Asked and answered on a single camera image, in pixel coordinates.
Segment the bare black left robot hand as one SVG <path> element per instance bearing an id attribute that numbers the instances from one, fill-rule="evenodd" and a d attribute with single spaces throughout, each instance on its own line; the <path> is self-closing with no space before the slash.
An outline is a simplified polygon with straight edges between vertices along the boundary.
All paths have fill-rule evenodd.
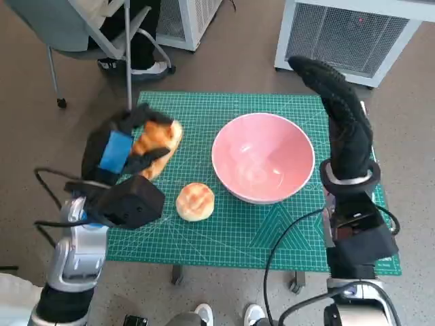
<path id="1" fill-rule="evenodd" d="M 147 103 L 113 114 L 88 136 L 82 178 L 106 185 L 125 174 L 151 179 L 157 161 L 171 152 L 173 122 Z"/>

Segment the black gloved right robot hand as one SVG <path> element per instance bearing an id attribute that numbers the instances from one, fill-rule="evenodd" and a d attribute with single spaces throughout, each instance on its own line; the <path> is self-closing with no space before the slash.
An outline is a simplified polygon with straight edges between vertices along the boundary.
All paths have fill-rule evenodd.
<path id="1" fill-rule="evenodd" d="M 291 56 L 289 66 L 317 93 L 329 117 L 330 165 L 338 180 L 365 177 L 372 148 L 372 128 L 360 100 L 344 75 L 330 65 Z"/>

